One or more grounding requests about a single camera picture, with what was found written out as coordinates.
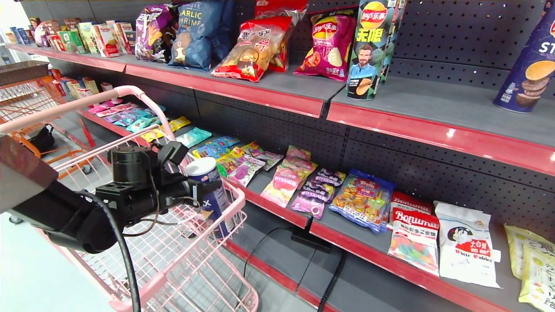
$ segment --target white candy bag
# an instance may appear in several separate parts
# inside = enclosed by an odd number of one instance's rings
[[[437,203],[440,220],[440,276],[500,288],[495,274],[490,215]]]

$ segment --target pringles can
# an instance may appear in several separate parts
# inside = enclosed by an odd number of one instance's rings
[[[185,173],[193,180],[202,182],[203,184],[221,181],[220,174],[216,168],[216,159],[213,157],[202,157],[189,163],[185,167]],[[199,202],[200,212],[208,225],[212,224],[221,217],[222,212],[229,206],[224,186],[204,196]],[[213,234],[216,238],[224,238],[229,235],[233,229],[234,223],[221,222]]]
[[[347,79],[347,97],[374,99],[387,39],[397,15],[396,0],[361,0]]]
[[[495,105],[517,113],[530,113],[547,89],[555,72],[555,10],[551,4],[546,2],[543,17],[493,100]]]

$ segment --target cart wheel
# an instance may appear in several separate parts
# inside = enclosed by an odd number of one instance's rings
[[[20,218],[14,217],[14,216],[10,216],[9,221],[10,221],[10,223],[13,223],[13,224],[23,223],[23,219],[20,219]]]
[[[84,174],[89,174],[93,171],[93,167],[91,165],[84,165],[81,167],[81,170]]]

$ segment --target pink shopping cart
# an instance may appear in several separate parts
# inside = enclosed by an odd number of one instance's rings
[[[135,95],[156,112],[162,126],[151,125],[115,142],[86,152],[53,168],[65,177],[60,181],[71,190],[93,192],[96,187],[112,181],[112,166],[107,152],[122,145],[138,145],[140,137],[152,132],[163,133],[158,144],[175,140],[164,113],[142,90],[122,86],[75,100],[54,108],[27,115],[0,126],[0,133],[11,133],[30,124],[82,109],[92,103],[110,98]],[[183,167],[192,160],[188,157],[180,166],[167,168],[185,174]],[[93,171],[84,174],[73,170],[87,163]],[[140,222],[126,228],[127,245],[133,259],[139,285],[140,302],[146,311],[256,311],[258,295],[235,265],[222,254],[221,247],[245,222],[244,193],[224,182],[229,206],[220,218],[211,224],[204,222],[199,211],[189,205],[173,208],[169,213],[156,216],[156,223]],[[222,223],[233,224],[227,235],[216,237],[214,230]],[[99,254],[87,254],[56,246],[72,263],[84,269],[110,298],[116,311],[132,310],[130,283],[127,280],[123,258],[117,245]]]

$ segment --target black bag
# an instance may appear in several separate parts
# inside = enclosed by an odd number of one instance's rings
[[[29,139],[29,142],[33,144],[41,154],[46,153],[50,150],[53,150],[54,149],[53,148],[54,136],[52,135],[53,130],[54,130],[54,127],[52,127],[52,125],[46,124],[41,129],[41,131],[37,133],[37,135]]]

